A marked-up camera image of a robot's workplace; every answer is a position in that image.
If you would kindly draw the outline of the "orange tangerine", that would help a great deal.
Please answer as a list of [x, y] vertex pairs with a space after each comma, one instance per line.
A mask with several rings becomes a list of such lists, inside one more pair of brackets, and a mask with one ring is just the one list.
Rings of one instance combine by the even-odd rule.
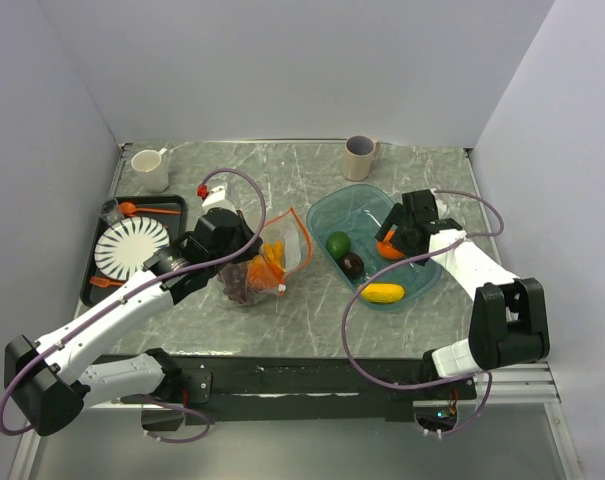
[[382, 258], [390, 261], [399, 261], [404, 259], [405, 255], [392, 245], [391, 240], [394, 234], [395, 231], [393, 229], [389, 230], [384, 239], [377, 242], [376, 248]]

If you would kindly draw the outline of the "purple grape bunch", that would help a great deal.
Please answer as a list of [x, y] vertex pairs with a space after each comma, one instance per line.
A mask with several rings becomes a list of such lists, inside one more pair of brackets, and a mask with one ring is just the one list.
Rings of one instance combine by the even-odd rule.
[[255, 295], [248, 284], [248, 266], [246, 263], [229, 263], [219, 273], [223, 294], [239, 305], [253, 305]]

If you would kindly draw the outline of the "small orange pumpkin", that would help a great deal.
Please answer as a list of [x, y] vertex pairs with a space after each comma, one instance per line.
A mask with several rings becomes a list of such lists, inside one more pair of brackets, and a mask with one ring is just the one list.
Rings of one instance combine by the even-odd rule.
[[278, 277], [270, 265], [258, 259], [249, 263], [246, 279], [248, 285], [255, 290], [276, 289], [279, 285]]

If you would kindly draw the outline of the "clear zip top bag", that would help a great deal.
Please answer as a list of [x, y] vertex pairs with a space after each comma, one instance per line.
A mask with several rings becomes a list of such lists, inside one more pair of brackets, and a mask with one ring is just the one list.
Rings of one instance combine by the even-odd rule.
[[250, 260], [229, 264], [218, 274], [222, 294], [240, 306], [279, 297], [287, 281], [312, 257], [310, 235], [294, 208], [266, 222], [262, 246]]

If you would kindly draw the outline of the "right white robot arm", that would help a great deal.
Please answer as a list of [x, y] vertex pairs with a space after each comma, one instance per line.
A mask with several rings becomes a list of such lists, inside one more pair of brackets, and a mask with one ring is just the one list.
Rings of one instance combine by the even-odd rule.
[[442, 398], [455, 377], [541, 360], [550, 352], [544, 289], [491, 259], [452, 218], [440, 215], [437, 191], [402, 195], [384, 219], [376, 239], [420, 264], [432, 260], [446, 270], [473, 301], [465, 339], [428, 351], [419, 375], [421, 390]]

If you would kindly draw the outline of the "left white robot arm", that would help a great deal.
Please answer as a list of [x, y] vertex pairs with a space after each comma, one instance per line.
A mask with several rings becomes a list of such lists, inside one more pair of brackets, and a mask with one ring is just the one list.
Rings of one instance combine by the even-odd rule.
[[13, 401], [41, 436], [118, 397], [182, 401], [182, 370], [160, 348], [123, 361], [97, 360], [137, 324], [204, 288], [227, 264], [257, 254], [261, 243], [260, 231], [241, 212], [210, 209], [193, 230], [154, 252], [115, 293], [71, 323], [36, 341], [20, 335], [9, 342], [2, 400]]

